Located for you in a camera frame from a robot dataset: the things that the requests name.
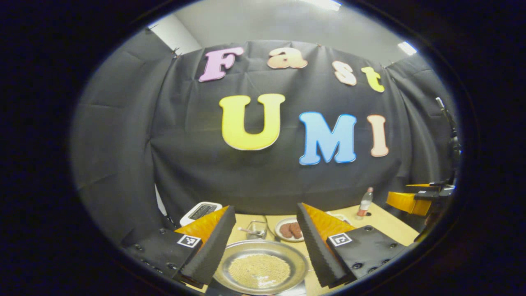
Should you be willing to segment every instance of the letter m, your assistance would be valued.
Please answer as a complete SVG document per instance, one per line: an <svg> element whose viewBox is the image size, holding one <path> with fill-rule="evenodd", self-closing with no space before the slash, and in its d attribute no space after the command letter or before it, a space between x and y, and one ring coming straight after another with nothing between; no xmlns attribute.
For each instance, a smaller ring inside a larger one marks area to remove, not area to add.
<svg viewBox="0 0 526 296"><path fill-rule="evenodd" d="M304 112L299 119L305 125L305 153L299 158L302 165L313 165L320 162L318 146L325 162L330 162L336 148L338 154L334 157L337 163L352 162L356 159L354 147L354 129L356 117L343 114L338 117L331 131L327 122L319 112Z"/></svg>

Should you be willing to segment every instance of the plastic bottle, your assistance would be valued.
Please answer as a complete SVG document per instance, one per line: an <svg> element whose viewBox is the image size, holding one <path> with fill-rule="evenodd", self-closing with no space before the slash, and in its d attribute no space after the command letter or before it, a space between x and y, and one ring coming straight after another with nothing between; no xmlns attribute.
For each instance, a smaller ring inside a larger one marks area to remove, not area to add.
<svg viewBox="0 0 526 296"><path fill-rule="evenodd" d="M356 213L356 220L362 220L363 216L367 214L367 210L369 210L369 206L372 203L372 187L369 187L367 189L367 192L363 195L362 200L360 202L360 209L358 210L358 213Z"/></svg>

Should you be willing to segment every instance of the grain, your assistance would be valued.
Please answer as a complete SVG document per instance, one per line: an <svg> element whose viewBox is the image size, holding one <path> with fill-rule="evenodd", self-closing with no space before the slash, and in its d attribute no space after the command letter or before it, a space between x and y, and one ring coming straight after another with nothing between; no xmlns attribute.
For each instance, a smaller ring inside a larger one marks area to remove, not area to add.
<svg viewBox="0 0 526 296"><path fill-rule="evenodd" d="M290 266L276 256L252 254L233 260L228 273L245 287L264 289L283 283L290 275Z"/></svg>

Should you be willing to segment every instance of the letter u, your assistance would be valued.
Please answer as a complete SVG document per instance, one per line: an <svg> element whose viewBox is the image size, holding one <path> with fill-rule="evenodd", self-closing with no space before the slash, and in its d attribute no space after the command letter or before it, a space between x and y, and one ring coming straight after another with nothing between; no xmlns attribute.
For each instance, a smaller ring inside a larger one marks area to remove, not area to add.
<svg viewBox="0 0 526 296"><path fill-rule="evenodd" d="M285 96L281 94L259 96L258 102L264 106L265 126L259 134L249 134L245 131L245 106L250 103L250 97L234 95L222 98L219 106L223 108L223 139L238 150L261 150L271 146L279 137L279 107L284 101Z"/></svg>

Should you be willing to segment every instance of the table surface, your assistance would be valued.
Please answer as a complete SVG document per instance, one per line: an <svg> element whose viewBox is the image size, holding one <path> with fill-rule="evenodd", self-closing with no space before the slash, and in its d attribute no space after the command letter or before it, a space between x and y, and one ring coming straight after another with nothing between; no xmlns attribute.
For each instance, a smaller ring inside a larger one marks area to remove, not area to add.
<svg viewBox="0 0 526 296"><path fill-rule="evenodd" d="M386 210L372 203L369 207L369 213L371 216L363 217L363 220L356 220L355 214L358 212L359 205L351 206L344 209L330 211L332 214L343 214L348 221L351 222L351 225L360 228L365 225L371 225L379 231L383 232L387 236L391 237L395 241L408 246L413 243L414 239L419 234L416 230L403 223L401 220L391 215ZM295 215L246 215L246 214L236 214L236 225L232 229L232 233L228 239L227 244L232 244L238 241L246 240L246 232L239 231L238 227L246 228L251 221L265 221L268 222L267 237L266 240L274 240L275 232L274 229L276 224L282 219L296 217ZM309 256L307 252L307 246L305 241L302 242L288 242L281 240L282 243L287 244L298 251L300 251L306 257ZM305 286L307 288L307 296L315 296L327 293L329 291L340 288L341 286L328 288L322 288L318 282L318 278L312 269L310 260L307 260L309 263L309 272L305 277ZM202 289L197 289L195 287L189 286L197 291L206 292L208 286L204 286Z"/></svg>

